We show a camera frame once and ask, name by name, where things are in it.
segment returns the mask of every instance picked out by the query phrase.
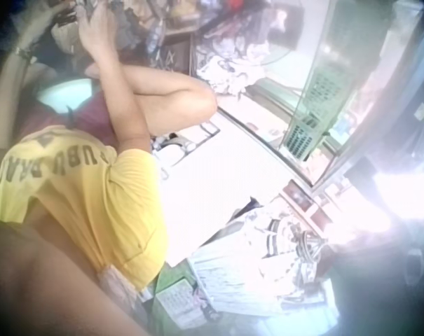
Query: bracelet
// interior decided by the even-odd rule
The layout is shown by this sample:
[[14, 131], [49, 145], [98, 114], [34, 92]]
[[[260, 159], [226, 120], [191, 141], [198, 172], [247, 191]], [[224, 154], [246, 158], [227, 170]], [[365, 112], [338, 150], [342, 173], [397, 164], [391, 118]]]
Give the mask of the bracelet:
[[21, 47], [15, 47], [14, 54], [16, 54], [17, 56], [20, 56], [22, 59], [28, 62], [32, 58], [31, 52], [28, 50], [22, 49]]

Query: hand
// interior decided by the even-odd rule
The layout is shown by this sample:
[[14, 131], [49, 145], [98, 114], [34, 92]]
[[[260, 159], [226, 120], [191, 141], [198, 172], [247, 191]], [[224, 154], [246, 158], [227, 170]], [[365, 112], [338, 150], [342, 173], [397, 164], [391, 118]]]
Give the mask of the hand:
[[118, 59], [115, 48], [115, 15], [107, 8], [106, 0], [99, 0], [90, 21], [86, 9], [76, 7], [79, 24], [79, 38], [83, 47], [99, 64], [110, 57]]
[[70, 2], [67, 0], [54, 7], [50, 7], [47, 0], [34, 0], [23, 14], [26, 24], [20, 35], [18, 46], [25, 50], [30, 49], [39, 41], [53, 18], [68, 7], [70, 7]]

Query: yellow t-shirt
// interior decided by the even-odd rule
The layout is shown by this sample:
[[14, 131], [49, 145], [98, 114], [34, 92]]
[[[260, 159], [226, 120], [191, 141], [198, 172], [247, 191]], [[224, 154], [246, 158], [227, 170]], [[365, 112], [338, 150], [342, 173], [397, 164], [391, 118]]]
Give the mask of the yellow t-shirt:
[[137, 289], [165, 261], [167, 235], [151, 154], [117, 156], [85, 132], [50, 126], [12, 147], [0, 167], [0, 221], [22, 223], [37, 199], [97, 272], [114, 265]]

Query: wristwatch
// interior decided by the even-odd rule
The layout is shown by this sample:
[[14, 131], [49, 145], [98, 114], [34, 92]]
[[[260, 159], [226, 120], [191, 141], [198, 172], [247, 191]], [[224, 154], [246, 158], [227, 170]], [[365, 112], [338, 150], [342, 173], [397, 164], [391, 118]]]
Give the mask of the wristwatch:
[[29, 50], [22, 49], [21, 47], [15, 47], [14, 54], [20, 56], [22, 59], [26, 61], [30, 61], [32, 58], [32, 54]]

